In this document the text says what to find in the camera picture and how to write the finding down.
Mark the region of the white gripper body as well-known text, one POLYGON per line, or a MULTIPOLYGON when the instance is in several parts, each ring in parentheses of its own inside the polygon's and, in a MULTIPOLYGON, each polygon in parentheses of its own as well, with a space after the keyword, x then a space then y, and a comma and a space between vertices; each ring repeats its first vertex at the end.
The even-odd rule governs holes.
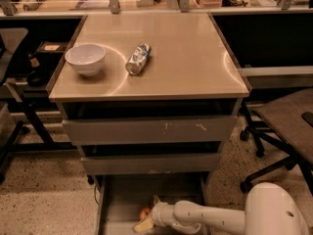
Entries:
POLYGON ((174 206, 165 202, 157 203, 151 211, 151 219, 156 226, 172 226, 176 221, 174 206))

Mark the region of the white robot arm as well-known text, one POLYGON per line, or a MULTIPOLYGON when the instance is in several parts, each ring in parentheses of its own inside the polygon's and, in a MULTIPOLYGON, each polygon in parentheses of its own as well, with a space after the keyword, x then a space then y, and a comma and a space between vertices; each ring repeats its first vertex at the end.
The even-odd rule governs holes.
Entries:
POLYGON ((309 235, 308 225, 291 195, 273 183, 259 183, 246 196, 244 211, 206 207, 190 201, 155 205, 134 226, 137 233, 155 226, 195 235, 209 226, 231 235, 309 235))

